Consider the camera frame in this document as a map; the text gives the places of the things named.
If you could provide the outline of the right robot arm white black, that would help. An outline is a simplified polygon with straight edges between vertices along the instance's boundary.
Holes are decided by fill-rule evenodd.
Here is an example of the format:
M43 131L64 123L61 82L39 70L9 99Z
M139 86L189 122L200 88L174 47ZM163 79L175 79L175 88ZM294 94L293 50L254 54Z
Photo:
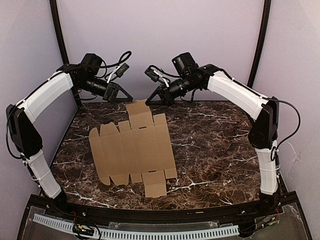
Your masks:
M278 124L279 103L275 97L267 97L231 77L224 69L211 63L199 66L189 52L172 59L177 71L175 81L170 81L169 73L155 65L150 65L145 74L160 85L146 100L146 105L167 105L188 92L208 90L216 93L252 118L252 128L248 140L254 147L259 164L260 192L257 211L269 214L280 202Z

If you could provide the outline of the brown cardboard box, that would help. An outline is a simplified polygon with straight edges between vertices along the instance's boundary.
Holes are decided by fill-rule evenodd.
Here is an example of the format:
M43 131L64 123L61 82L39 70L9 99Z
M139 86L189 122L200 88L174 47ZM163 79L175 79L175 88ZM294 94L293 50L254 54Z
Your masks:
M178 176L166 115L153 115L145 100L125 107L128 120L89 132L98 178L107 186L143 183L147 198L166 196L167 180Z

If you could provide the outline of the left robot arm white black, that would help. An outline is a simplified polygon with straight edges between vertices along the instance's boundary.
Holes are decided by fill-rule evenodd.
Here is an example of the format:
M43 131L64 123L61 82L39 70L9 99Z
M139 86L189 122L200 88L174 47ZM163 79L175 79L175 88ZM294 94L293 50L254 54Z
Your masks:
M126 61L131 54L126 51L118 62L107 65L98 55L87 53L80 63L62 65L28 96L6 108L5 137L19 152L15 159L22 160L44 196L63 212L68 210L67 196L47 163L43 139L34 124L52 103L70 90L87 91L109 103L132 102L133 97L115 82L129 69Z

